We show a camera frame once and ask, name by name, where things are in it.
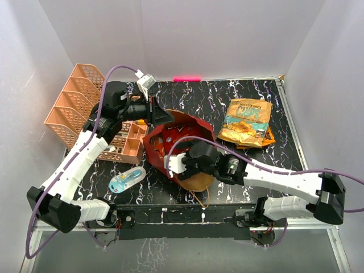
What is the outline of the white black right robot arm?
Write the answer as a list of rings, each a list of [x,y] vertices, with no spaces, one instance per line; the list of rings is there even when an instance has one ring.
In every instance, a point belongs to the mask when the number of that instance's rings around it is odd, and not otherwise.
[[[346,189],[338,175],[329,171],[297,174],[256,160],[248,163],[238,154],[223,154],[203,141],[171,160],[169,166],[181,181],[204,173],[225,184],[286,193],[280,198],[258,198],[254,211],[245,217],[252,226],[290,217],[314,217],[331,225],[344,221]]]

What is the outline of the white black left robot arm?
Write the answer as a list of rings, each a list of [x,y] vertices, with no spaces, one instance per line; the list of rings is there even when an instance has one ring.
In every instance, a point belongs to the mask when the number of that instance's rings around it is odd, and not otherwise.
[[[76,202],[73,196],[93,162],[121,131],[122,122],[144,119],[148,125],[159,126],[174,120],[159,106],[155,95],[148,93],[154,82],[137,82],[141,95],[137,100],[131,99],[123,82],[103,84],[100,102],[92,109],[69,154],[40,187],[28,190],[26,197],[32,209],[28,231],[35,220],[63,233],[80,222],[97,220],[106,227],[116,223],[118,214],[111,202],[102,198]]]

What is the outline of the gold teal kettle chips bag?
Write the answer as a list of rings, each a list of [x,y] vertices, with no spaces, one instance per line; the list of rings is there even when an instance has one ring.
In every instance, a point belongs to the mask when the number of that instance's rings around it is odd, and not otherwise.
[[[232,99],[218,138],[249,148],[260,148],[271,118],[272,103],[252,98]]]

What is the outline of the peach plastic file organizer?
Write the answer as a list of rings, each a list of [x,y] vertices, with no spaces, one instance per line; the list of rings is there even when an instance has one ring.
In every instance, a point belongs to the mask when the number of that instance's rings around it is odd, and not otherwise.
[[[100,100],[104,76],[91,64],[76,64],[69,79],[60,92],[44,124],[60,141],[71,149],[92,108]],[[144,151],[143,138],[148,127],[136,122],[122,123],[121,131],[111,145],[114,150],[105,150],[100,160],[139,164]]]

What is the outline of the orange honey dijon chip bag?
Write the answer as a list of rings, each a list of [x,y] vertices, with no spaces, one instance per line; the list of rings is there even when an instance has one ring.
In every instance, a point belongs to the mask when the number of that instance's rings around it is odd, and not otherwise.
[[[266,134],[263,138],[262,141],[262,145],[259,146],[259,148],[271,145],[276,143],[275,137],[271,131],[270,126],[267,128]],[[241,146],[241,145],[237,145],[237,149],[243,150],[243,149],[248,149],[248,148],[258,148],[258,146]]]

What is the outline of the red brown paper bag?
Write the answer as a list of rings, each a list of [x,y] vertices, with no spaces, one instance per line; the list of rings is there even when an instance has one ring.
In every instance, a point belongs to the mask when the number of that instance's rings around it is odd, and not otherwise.
[[[202,138],[214,141],[213,128],[211,124],[207,121],[175,109],[167,109],[166,111],[174,116],[174,121],[171,123],[166,123],[164,125],[176,126],[179,124],[196,123],[201,127],[202,134],[204,135]],[[174,175],[174,177],[172,178],[167,177],[167,171],[164,168],[163,161],[159,159],[156,151],[150,144],[151,137],[156,135],[157,133],[160,133],[164,125],[156,126],[154,129],[152,129],[150,133],[143,137],[143,145],[146,152],[147,161],[158,170],[158,173],[163,178],[169,180],[174,185],[181,186],[183,189],[188,191],[201,206],[205,208],[208,207],[209,205],[204,205],[201,200],[196,196],[196,194],[204,191],[209,191],[209,187],[213,182],[213,178],[211,176],[200,173],[185,180],[179,179],[177,175]],[[172,155],[178,155],[180,153],[188,152],[192,147],[193,139],[191,137],[192,136],[184,136],[180,138],[177,142],[175,142],[169,152],[172,152]]]

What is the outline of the yellow item in organizer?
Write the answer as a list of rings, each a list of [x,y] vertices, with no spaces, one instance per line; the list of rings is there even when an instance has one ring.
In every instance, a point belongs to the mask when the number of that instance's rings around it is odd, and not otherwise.
[[[141,126],[144,126],[146,125],[146,122],[143,120],[143,119],[139,119],[135,122],[136,125],[141,125]]]

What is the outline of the pink tape strip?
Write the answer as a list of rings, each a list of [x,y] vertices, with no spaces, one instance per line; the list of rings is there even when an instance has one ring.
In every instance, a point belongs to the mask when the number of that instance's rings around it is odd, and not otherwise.
[[[175,82],[183,82],[183,81],[194,82],[194,81],[201,81],[201,78],[193,77],[193,76],[178,76],[178,77],[174,77],[173,81],[175,81]]]

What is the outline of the blue white packaged item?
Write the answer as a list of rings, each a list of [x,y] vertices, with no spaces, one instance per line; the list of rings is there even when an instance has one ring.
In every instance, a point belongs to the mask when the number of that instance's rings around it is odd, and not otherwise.
[[[109,189],[116,194],[120,194],[134,185],[141,182],[146,176],[143,167],[134,167],[128,171],[114,176],[109,182]]]

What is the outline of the red doritos chip bag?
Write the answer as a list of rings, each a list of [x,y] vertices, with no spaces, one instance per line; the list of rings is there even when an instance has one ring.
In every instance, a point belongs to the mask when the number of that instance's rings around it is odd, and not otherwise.
[[[196,123],[179,124],[176,126],[164,125],[161,132],[152,136],[150,144],[156,151],[159,159],[163,161],[172,146],[182,137],[197,136],[203,137],[201,127]]]

